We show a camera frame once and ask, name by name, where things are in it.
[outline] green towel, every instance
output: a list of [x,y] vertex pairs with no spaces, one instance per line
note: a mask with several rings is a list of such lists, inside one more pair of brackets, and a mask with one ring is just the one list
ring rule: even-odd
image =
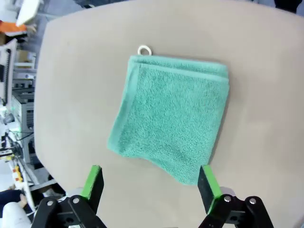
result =
[[218,134],[228,82],[219,63],[131,56],[108,148],[196,185]]

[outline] table surface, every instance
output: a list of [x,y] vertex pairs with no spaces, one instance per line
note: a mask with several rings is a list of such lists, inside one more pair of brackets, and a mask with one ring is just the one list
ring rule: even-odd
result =
[[155,55],[211,60],[230,70],[230,95],[211,167],[221,186],[264,201],[276,228],[304,219],[304,19],[239,1],[147,0],[84,10],[48,23],[38,66],[35,146],[65,189],[104,173],[98,215],[110,227],[197,227],[196,186],[106,148],[127,61]]

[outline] orange object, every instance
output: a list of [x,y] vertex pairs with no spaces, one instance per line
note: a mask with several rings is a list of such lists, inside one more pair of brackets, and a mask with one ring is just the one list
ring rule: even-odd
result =
[[0,20],[0,32],[23,32],[26,30],[27,27],[25,25],[18,27],[15,23]]

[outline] floor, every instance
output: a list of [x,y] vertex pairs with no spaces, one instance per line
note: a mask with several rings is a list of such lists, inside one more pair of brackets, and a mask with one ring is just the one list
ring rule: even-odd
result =
[[[41,6],[39,11],[46,12],[52,15],[64,16],[73,12],[83,10],[79,5],[77,5],[73,0],[45,0],[45,4]],[[259,2],[259,4],[274,7],[274,0],[254,0],[253,2]],[[297,14],[304,16],[304,2],[298,7]],[[46,24],[52,20],[44,16],[37,16],[36,22],[38,24],[37,34],[31,38],[23,49],[28,51],[34,51],[37,53],[37,59],[39,57],[40,46],[43,39],[44,30]]]

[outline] person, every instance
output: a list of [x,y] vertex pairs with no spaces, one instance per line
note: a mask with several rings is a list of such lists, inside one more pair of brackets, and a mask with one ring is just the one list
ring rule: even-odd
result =
[[36,32],[36,25],[21,25],[17,26],[12,22],[0,20],[0,32]]
[[8,190],[0,192],[0,218],[2,218],[3,208],[10,202],[16,202],[21,208],[27,205],[27,198],[23,195],[21,190],[15,190],[15,185]]

